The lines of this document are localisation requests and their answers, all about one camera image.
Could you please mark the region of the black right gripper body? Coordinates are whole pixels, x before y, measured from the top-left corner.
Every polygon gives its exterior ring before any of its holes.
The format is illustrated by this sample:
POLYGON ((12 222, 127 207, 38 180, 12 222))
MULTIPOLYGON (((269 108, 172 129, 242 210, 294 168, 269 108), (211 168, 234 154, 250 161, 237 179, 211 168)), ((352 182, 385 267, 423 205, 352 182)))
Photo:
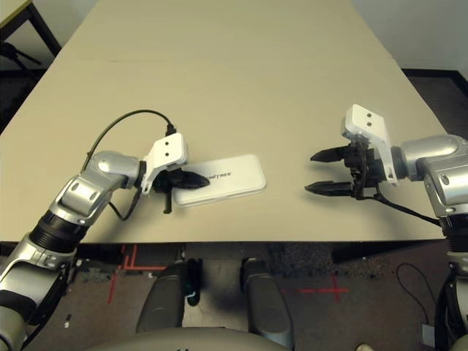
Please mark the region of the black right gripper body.
POLYGON ((344 165, 352 176, 352 197, 365 200, 364 189, 377 188, 383 181, 381 161, 367 142, 352 141, 344 151, 344 165))

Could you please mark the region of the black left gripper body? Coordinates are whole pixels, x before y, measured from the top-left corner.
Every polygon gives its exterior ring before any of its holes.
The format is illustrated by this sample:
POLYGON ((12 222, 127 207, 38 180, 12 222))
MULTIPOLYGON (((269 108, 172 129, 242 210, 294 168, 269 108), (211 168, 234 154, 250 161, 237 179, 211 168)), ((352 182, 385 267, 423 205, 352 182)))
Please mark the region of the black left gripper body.
POLYGON ((152 183, 152 189, 156 193, 168 194, 174 188, 180 188, 183 183, 183 174, 181 169, 160 172, 152 183))

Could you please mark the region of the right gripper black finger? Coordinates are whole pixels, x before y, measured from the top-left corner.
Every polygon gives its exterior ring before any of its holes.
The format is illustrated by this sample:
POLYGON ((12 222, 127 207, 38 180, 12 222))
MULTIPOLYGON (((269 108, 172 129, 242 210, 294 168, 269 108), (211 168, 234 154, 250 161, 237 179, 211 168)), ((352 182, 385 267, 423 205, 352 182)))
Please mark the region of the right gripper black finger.
POLYGON ((307 192, 322 196, 353 196, 351 182, 318 181, 304 187, 307 192))
POLYGON ((346 146, 329 148, 318 151, 310 157, 310 160, 313 162, 339 162, 345 158, 346 151, 346 146))

